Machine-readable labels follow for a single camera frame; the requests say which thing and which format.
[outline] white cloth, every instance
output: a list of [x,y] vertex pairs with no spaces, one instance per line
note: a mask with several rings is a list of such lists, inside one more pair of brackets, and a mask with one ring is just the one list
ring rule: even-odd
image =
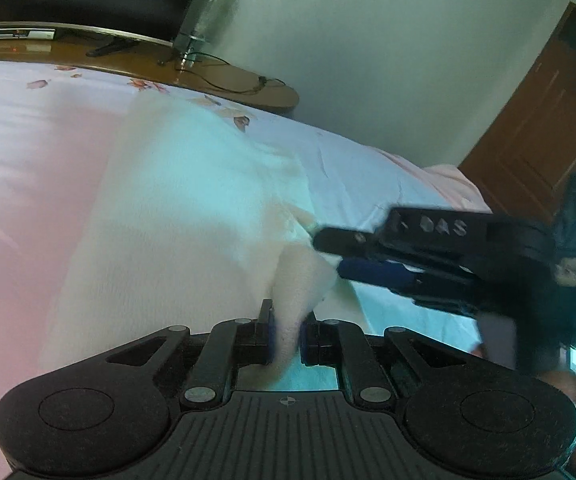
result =
[[313,221],[291,154],[187,101],[144,92],[118,133],[70,262],[43,368],[172,324],[200,333],[254,318],[270,297],[277,354],[266,377],[279,378],[301,320],[336,279],[310,246]]

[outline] black cable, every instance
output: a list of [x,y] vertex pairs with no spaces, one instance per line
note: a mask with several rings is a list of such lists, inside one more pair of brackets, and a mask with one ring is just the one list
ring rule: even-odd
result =
[[226,61],[225,59],[222,59],[221,57],[214,56],[213,54],[208,54],[207,52],[201,52],[199,50],[194,51],[194,52],[188,52],[187,56],[192,56],[193,54],[195,54],[195,55],[199,54],[200,56],[211,57],[212,59],[216,59],[217,61],[221,61],[223,64],[230,65],[230,63],[228,61]]
[[[224,65],[232,66],[231,63],[229,63],[225,59],[222,59],[221,57],[218,57],[218,56],[214,56],[213,54],[208,54],[207,52],[201,52],[201,51],[188,52],[185,57],[188,58],[189,56],[192,56],[192,55],[210,57],[212,59],[216,59],[217,61],[221,61]],[[268,85],[268,83],[271,81],[277,81],[277,82],[281,83],[281,86],[287,86],[287,84],[284,81],[282,81],[281,79],[277,79],[277,78],[268,79],[267,77],[260,75],[260,76],[258,76],[259,83],[255,87],[248,89],[248,90],[231,90],[229,88],[224,88],[223,86],[216,85],[215,83],[209,81],[204,76],[202,76],[201,74],[199,74],[197,72],[194,72],[193,70],[190,70],[187,68],[177,68],[177,61],[178,61],[178,58],[175,59],[175,70],[177,70],[178,72],[187,72],[189,74],[196,75],[198,78],[202,79],[204,82],[208,83],[213,88],[216,88],[217,90],[221,90],[223,92],[228,92],[231,94],[254,95],[254,94],[261,92]]]
[[198,78],[202,79],[203,81],[205,81],[206,83],[208,83],[210,86],[212,86],[213,88],[216,88],[217,90],[221,90],[222,92],[228,92],[229,94],[247,94],[247,95],[254,95],[254,94],[258,94],[259,92],[261,92],[266,85],[268,84],[268,78],[260,75],[259,76],[259,83],[248,89],[248,90],[231,90],[230,88],[224,88],[223,86],[219,86],[216,85],[215,83],[212,83],[211,81],[208,81],[204,76],[202,76],[201,74],[198,74],[197,72],[194,72],[192,70],[188,70],[187,68],[181,68],[178,70],[179,72],[187,72],[189,74],[193,74],[196,75]]

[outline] table surface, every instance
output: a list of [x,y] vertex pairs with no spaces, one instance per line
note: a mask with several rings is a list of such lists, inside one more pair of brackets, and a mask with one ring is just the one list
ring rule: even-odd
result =
[[190,88],[282,115],[289,114],[299,102],[297,92],[284,83],[269,78],[261,86],[259,75],[217,59],[200,56],[188,68],[191,72],[176,70],[180,67],[179,62],[169,61],[160,66],[158,60],[167,59],[171,51],[169,47],[158,44],[143,42],[124,52],[101,57],[86,56],[87,51],[105,42],[108,42],[108,38],[96,40],[77,36],[63,36],[52,41],[0,40],[0,60],[42,62],[113,72]]

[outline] black plastic mount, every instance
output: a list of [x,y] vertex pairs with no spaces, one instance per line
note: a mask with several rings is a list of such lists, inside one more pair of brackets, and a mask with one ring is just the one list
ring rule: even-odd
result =
[[558,390],[403,328],[309,316],[306,365],[340,390],[236,390],[272,355],[257,320],[168,327],[0,400],[10,480],[563,479],[576,407]]
[[[557,368],[562,351],[576,346],[576,285],[556,279],[576,268],[576,175],[564,210],[553,231],[506,215],[395,206],[374,232],[326,227],[313,247],[342,256],[338,273],[348,280],[479,323],[485,317],[487,326],[498,319],[503,337],[490,340],[480,326],[490,354],[536,375]],[[491,348],[497,341],[501,348]]]

